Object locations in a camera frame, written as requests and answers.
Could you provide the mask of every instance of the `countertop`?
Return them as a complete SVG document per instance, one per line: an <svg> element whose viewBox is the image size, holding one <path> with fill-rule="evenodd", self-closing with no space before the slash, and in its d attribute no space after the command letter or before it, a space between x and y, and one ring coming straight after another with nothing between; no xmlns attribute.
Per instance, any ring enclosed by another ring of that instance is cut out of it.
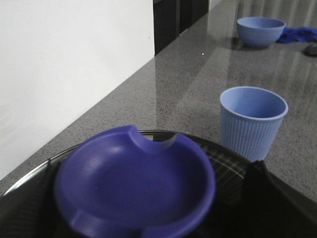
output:
<svg viewBox="0 0 317 238"><path fill-rule="evenodd" d="M310 9L311 1L302 2L304 5L289 15L282 11L283 1L278 6L261 0L220 2L2 179L0 193L42 161L117 126L134 124L140 130L179 131L219 143L221 92L250 85L276 92L289 105L265 159L268 169L317 201L317 58L302 53L308 43L275 43L267 49L248 49L238 39L235 23L241 16L265 15L298 27L310 17L309 26L317 27L316 12L303 9L305 4Z"/></svg>

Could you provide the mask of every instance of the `dark tray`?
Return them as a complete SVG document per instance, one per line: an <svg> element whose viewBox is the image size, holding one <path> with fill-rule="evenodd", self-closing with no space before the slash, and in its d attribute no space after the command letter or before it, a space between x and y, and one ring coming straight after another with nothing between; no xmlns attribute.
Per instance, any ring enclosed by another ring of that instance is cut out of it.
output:
<svg viewBox="0 0 317 238"><path fill-rule="evenodd" d="M175 132L142 130L147 138L164 141ZM241 201L241 186L250 162L225 147L195 136L209 157L216 176L216 197L211 211L189 238L227 237L227 225L234 228L230 213ZM79 238L64 222L53 198L53 183L60 163L77 147L73 146L44 161L23 176L0 197L0 237Z"/></svg>

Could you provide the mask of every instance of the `bowl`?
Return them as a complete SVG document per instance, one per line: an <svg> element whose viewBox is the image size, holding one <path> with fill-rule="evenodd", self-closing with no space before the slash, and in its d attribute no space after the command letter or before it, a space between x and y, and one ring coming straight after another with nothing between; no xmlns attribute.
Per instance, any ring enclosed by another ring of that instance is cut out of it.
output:
<svg viewBox="0 0 317 238"><path fill-rule="evenodd" d="M284 21L251 16L237 20L238 36L242 42L251 48L266 48L276 42L283 33Z"/></svg>
<svg viewBox="0 0 317 238"><path fill-rule="evenodd" d="M57 208L70 228L94 238L178 238L203 220L215 194L204 151L176 134L151 141L129 125L99 133L63 161Z"/></svg>

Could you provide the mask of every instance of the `blue fabric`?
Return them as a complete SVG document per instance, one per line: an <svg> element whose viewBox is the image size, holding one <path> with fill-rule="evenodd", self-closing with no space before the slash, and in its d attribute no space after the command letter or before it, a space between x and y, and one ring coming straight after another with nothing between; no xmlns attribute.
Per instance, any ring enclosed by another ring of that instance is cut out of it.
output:
<svg viewBox="0 0 317 238"><path fill-rule="evenodd" d="M306 26L299 28L285 27L277 41L281 43L317 41L317 29Z"/></svg>

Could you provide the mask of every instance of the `ribbed paper cup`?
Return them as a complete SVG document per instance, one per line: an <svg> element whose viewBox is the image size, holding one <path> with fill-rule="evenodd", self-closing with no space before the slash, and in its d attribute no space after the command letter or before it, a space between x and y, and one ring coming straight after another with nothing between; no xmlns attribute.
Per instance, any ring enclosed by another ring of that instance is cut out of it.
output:
<svg viewBox="0 0 317 238"><path fill-rule="evenodd" d="M287 112L286 101L276 93L229 88L220 96L221 143L252 162L264 160Z"/></svg>

